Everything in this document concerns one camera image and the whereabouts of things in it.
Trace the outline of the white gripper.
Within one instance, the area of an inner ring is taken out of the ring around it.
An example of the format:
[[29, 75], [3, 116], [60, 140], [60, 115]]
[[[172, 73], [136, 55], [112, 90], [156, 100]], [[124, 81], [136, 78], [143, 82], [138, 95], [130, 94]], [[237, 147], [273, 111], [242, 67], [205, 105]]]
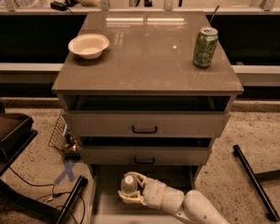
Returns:
[[135, 182], [141, 187], [145, 186], [142, 192], [143, 196], [139, 190], [132, 193], [126, 193], [119, 190], [118, 195], [120, 198], [125, 203], [144, 204], [148, 208], [160, 210], [167, 185], [157, 179], [150, 178], [147, 180], [145, 175], [137, 172], [128, 172], [124, 175], [124, 183], [128, 186]]

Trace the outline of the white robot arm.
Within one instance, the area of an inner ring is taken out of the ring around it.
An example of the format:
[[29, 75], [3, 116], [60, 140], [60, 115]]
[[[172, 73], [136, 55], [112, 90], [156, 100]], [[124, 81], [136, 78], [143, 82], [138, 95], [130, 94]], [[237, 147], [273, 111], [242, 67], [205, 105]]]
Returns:
[[125, 203], [162, 210], [184, 224], [230, 224], [198, 190], [184, 193], [137, 172], [124, 175], [118, 194]]

